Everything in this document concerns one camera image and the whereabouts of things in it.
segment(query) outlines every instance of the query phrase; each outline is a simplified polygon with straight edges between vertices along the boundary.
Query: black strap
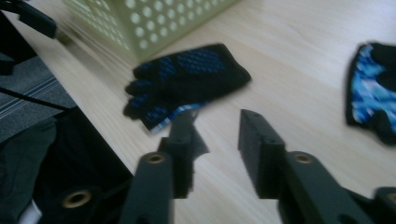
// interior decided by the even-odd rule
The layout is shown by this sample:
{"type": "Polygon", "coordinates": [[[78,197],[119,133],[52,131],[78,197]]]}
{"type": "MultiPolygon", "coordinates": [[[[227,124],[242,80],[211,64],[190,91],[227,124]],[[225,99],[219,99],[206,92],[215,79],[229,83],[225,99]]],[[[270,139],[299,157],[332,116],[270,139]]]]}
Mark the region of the black strap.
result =
{"type": "Polygon", "coordinates": [[[10,91],[10,90],[7,90],[7,89],[2,88],[2,87],[0,87],[0,92],[3,93],[3,94],[6,94],[6,95],[12,96],[12,97],[16,97],[16,98],[20,98],[20,99],[25,100],[25,101],[32,102],[34,104],[44,105],[44,106],[52,107],[54,109],[59,109],[59,110],[63,110],[63,111],[70,110],[70,108],[67,108],[67,107],[64,107],[64,106],[61,106],[61,105],[56,105],[56,104],[53,104],[53,103],[50,103],[50,102],[47,102],[47,101],[38,100],[36,98],[17,93],[15,91],[10,91]]]}

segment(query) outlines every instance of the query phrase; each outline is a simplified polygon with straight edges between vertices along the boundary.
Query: light green basket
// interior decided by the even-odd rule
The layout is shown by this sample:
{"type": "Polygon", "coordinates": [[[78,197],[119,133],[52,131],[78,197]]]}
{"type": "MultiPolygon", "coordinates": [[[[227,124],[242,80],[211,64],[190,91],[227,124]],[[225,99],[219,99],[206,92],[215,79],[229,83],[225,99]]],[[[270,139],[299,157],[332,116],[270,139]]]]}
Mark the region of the light green basket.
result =
{"type": "Polygon", "coordinates": [[[114,48],[144,61],[238,0],[64,0],[114,48]]]}

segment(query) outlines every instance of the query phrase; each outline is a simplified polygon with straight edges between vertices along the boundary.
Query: table surface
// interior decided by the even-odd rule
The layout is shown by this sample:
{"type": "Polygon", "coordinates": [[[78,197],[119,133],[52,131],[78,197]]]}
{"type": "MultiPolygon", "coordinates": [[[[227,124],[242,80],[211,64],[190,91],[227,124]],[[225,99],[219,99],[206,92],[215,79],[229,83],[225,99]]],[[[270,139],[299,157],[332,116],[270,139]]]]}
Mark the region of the table surface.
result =
{"type": "MultiPolygon", "coordinates": [[[[137,63],[78,28],[60,0],[29,4],[59,23],[57,39],[8,17],[134,172],[170,130],[151,134],[121,113],[137,63]]],[[[357,46],[394,44],[395,36],[394,0],[245,0],[162,50],[222,42],[252,76],[244,89],[200,111],[195,126],[210,153],[195,162],[189,198],[176,200],[176,223],[281,223],[276,201],[257,198],[237,150],[243,108],[262,114],[288,151],[316,156],[343,187],[367,197],[395,187],[395,148],[346,126],[344,116],[347,67],[357,46]]]]}

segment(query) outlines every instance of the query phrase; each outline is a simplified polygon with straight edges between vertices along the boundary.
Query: gray carpet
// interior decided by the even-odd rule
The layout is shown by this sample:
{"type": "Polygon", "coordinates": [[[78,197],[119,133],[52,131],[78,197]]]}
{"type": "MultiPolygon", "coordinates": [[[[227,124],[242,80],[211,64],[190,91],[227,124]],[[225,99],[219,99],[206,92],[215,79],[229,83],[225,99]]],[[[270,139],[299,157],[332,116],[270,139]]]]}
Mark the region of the gray carpet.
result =
{"type": "MultiPolygon", "coordinates": [[[[46,65],[36,56],[0,76],[0,87],[64,107],[76,106],[46,65]]],[[[40,120],[62,112],[0,93],[0,142],[40,120]]]]}

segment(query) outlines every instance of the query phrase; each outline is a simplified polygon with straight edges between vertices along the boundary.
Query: black and blue glove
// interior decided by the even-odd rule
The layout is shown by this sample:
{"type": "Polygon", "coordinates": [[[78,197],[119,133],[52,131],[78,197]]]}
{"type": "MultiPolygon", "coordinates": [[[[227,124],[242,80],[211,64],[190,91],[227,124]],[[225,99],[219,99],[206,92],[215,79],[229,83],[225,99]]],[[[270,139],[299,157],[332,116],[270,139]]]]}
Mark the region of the black and blue glove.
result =
{"type": "Polygon", "coordinates": [[[124,115],[141,119],[153,133],[186,109],[197,109],[250,80],[223,44],[209,45],[143,63],[126,87],[132,98],[124,115]]]}
{"type": "Polygon", "coordinates": [[[364,44],[349,67],[346,122],[396,144],[396,47],[364,44]]]}

